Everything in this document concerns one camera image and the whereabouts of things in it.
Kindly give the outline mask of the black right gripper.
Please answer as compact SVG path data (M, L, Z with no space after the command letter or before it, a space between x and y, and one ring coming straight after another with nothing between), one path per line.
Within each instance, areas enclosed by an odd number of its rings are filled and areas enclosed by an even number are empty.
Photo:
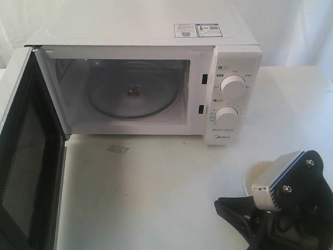
M332 203L268 212L245 196L220 197L214 207L247 241L247 249L332 249Z

